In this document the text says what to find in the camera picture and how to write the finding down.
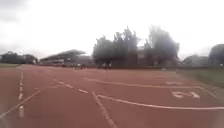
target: stadium grandstand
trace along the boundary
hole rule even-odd
[[[69,50],[40,59],[40,65],[45,66],[73,67],[77,64],[92,66],[94,63],[91,56],[79,50]]]

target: white lane line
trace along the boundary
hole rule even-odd
[[[8,111],[3,112],[0,115],[0,119],[4,118],[6,115],[8,115],[10,112],[12,112],[13,110],[17,109],[19,106],[21,106],[22,104],[26,103],[27,101],[29,101],[31,98],[33,98],[34,96],[36,96],[37,94],[39,94],[40,91],[36,91],[35,93],[33,93],[31,96],[27,97],[25,100],[21,101],[20,103],[18,103],[17,105],[13,106],[12,108],[10,108]]]
[[[24,117],[24,107],[23,106],[20,106],[19,107],[19,117],[20,118],[23,118]]]
[[[145,88],[198,88],[198,86],[162,86],[162,85],[142,85],[142,84],[127,84],[127,83],[117,83],[117,82],[107,82],[97,79],[84,78],[87,81],[94,81],[104,84],[116,84],[116,85],[125,85],[125,86],[135,86],[135,87],[145,87]]]
[[[136,103],[136,102],[130,102],[127,100],[121,100],[121,99],[115,99],[108,96],[103,95],[97,95],[99,98],[112,100],[116,102],[126,103],[126,104],[132,104],[137,106],[143,106],[143,107],[151,107],[151,108],[160,108],[160,109],[173,109],[173,110],[224,110],[224,107],[172,107],[172,106],[160,106],[160,105],[151,105],[151,104],[143,104],[143,103]]]
[[[59,84],[65,84],[65,83],[64,83],[64,82],[62,82],[62,81],[58,81],[58,83],[59,83]]]
[[[74,88],[74,87],[71,86],[70,84],[66,84],[65,86],[66,86],[66,87],[69,87],[69,88]]]
[[[88,93],[88,91],[86,90],[82,90],[82,89],[79,89],[80,92],[83,92],[83,93]]]
[[[19,91],[22,92],[23,91],[23,87],[19,87]]]
[[[22,100],[23,99],[23,93],[20,93],[19,94],[19,100]]]
[[[216,96],[214,93],[212,93],[211,91],[209,91],[209,90],[207,90],[207,89],[205,89],[205,88],[203,88],[203,87],[200,87],[200,86],[198,86],[198,88],[201,89],[201,90],[203,90],[203,91],[205,91],[205,92],[207,92],[207,93],[210,94],[212,97],[217,98],[217,96]]]
[[[59,88],[59,87],[65,87],[65,86],[64,85],[56,85],[56,86],[47,87],[47,89],[50,89],[50,88]]]
[[[114,123],[114,121],[110,118],[106,108],[103,106],[103,104],[100,102],[100,100],[97,98],[95,92],[92,92],[93,97],[96,101],[96,103],[99,105],[100,110],[103,114],[103,116],[106,118],[107,122],[110,124],[111,128],[118,128],[117,125]]]

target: tree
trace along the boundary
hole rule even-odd
[[[103,36],[94,45],[94,61],[99,64],[112,61],[118,65],[136,64],[138,40],[136,32],[131,32],[128,27],[123,33],[116,32],[113,41]]]
[[[149,66],[154,65],[154,49],[152,48],[151,44],[146,39],[146,43],[144,44],[144,56],[146,64]]]
[[[152,44],[155,61],[159,65],[178,58],[179,44],[174,42],[169,33],[160,27],[153,26],[150,29],[149,41]]]
[[[37,58],[34,55],[26,54],[23,55],[23,60],[25,64],[35,64],[37,63]]]
[[[3,63],[19,64],[21,63],[21,58],[17,53],[9,51],[2,55],[1,61]]]
[[[112,41],[107,40],[105,36],[97,39],[97,44],[94,45],[93,49],[93,58],[97,64],[112,61],[114,58]]]
[[[212,47],[209,59],[214,65],[224,64],[224,44]]]

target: track marking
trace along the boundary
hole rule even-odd
[[[80,92],[83,92],[83,93],[88,93],[88,91],[86,90],[82,90],[82,89],[79,89]]]
[[[111,126],[112,128],[118,128],[117,125],[114,123],[114,121],[110,118],[110,116],[109,116],[109,114],[108,114],[106,108],[105,108],[105,107],[103,106],[103,104],[100,102],[100,100],[99,100],[98,97],[96,96],[95,92],[92,92],[92,94],[93,94],[93,97],[94,97],[96,103],[99,105],[100,110],[101,110],[103,116],[106,118],[106,120],[107,120],[107,122],[110,124],[110,126]]]
[[[116,85],[125,85],[125,86],[135,86],[135,87],[145,87],[145,88],[198,88],[198,86],[162,86],[162,85],[142,85],[142,84],[126,84],[126,83],[117,83],[117,82],[108,82],[91,78],[84,78],[87,81],[94,81],[104,84],[116,84]]]
[[[66,87],[69,87],[69,88],[74,88],[73,86],[71,86],[70,84],[65,84]]]
[[[37,94],[39,94],[40,91],[36,91],[35,93],[33,93],[31,96],[27,97],[25,100],[21,101],[20,103],[18,103],[17,105],[11,107],[8,111],[3,112],[0,115],[0,119],[4,118],[6,115],[8,115],[10,112],[12,112],[13,110],[17,109],[19,106],[21,106],[22,104],[26,103],[27,101],[29,101],[30,99],[32,99],[34,96],[36,96]]]
[[[47,87],[46,89],[59,88],[59,87],[65,87],[65,86],[64,85],[56,85],[56,86]]]
[[[59,84],[65,84],[65,83],[64,83],[64,82],[62,82],[62,81],[58,81],[58,83],[59,83]]]
[[[200,98],[200,96],[197,93],[195,93],[195,92],[179,92],[179,91],[175,91],[175,92],[172,92],[172,94],[176,98],[183,98],[185,96],[191,97],[191,98]]]
[[[200,87],[200,86],[197,86],[199,89],[201,89],[201,90],[203,90],[203,91],[205,91],[205,92],[207,92],[208,94],[210,94],[211,96],[213,96],[214,98],[218,98],[214,93],[212,93],[211,91],[209,91],[209,90],[207,90],[207,89],[205,89],[205,88],[203,88],[203,87]]]
[[[20,92],[19,94],[19,100],[22,100],[23,99],[23,93]]]
[[[172,110],[224,110],[224,107],[172,107],[172,106],[160,106],[160,105],[151,105],[151,104],[143,104],[143,103],[136,103],[136,102],[130,102],[127,100],[121,100],[121,99],[115,99],[108,96],[103,95],[97,95],[99,98],[112,100],[116,102],[121,102],[125,104],[131,104],[131,105],[137,105],[137,106],[143,106],[143,107],[150,107],[150,108],[158,108],[158,109],[172,109]]]
[[[23,106],[20,106],[19,107],[19,117],[20,118],[23,118],[24,117],[24,107]]]

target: curved lane line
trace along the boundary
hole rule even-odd
[[[173,109],[173,110],[224,110],[224,107],[172,107],[172,106],[160,106],[160,105],[151,105],[151,104],[143,104],[143,103],[136,103],[136,102],[130,102],[127,100],[121,100],[121,99],[115,99],[108,96],[103,95],[97,95],[99,98],[112,100],[116,102],[126,103],[126,104],[132,104],[137,106],[143,106],[143,107],[151,107],[151,108],[160,108],[160,109]]]
[[[94,81],[104,84],[116,84],[116,85],[125,85],[125,86],[135,86],[135,87],[145,87],[145,88],[198,88],[198,86],[162,86],[162,85],[142,85],[142,84],[127,84],[127,83],[118,83],[118,82],[108,82],[98,79],[84,78],[87,81]]]

